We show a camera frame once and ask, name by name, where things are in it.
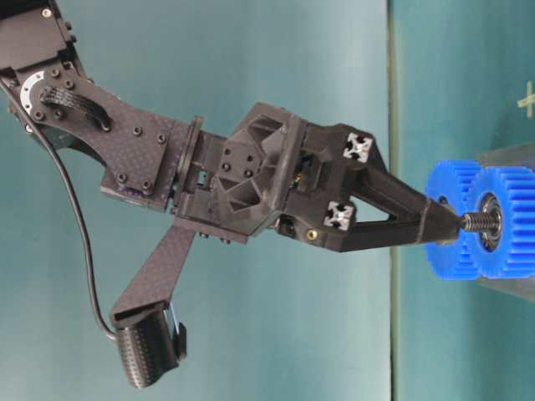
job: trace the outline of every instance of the teal backdrop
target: teal backdrop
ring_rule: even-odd
[[[392,137],[399,176],[423,190],[439,160],[533,142],[517,101],[535,79],[535,3],[391,0]],[[535,306],[442,282],[423,246],[399,249],[395,399],[533,400]]]
[[[89,75],[134,106],[202,115],[229,135],[261,100],[368,130],[388,155],[385,2],[59,2]],[[57,172],[12,116],[0,129],[0,399],[390,399],[388,251],[338,255],[271,232],[247,246],[196,240],[175,296],[189,357],[152,388],[130,388],[94,324]],[[107,312],[171,216],[103,197],[102,169],[62,156]]]

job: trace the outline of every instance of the threaded rod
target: threaded rod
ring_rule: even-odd
[[[500,229],[500,219],[494,213],[466,213],[461,218],[461,227],[469,232],[496,231]]]

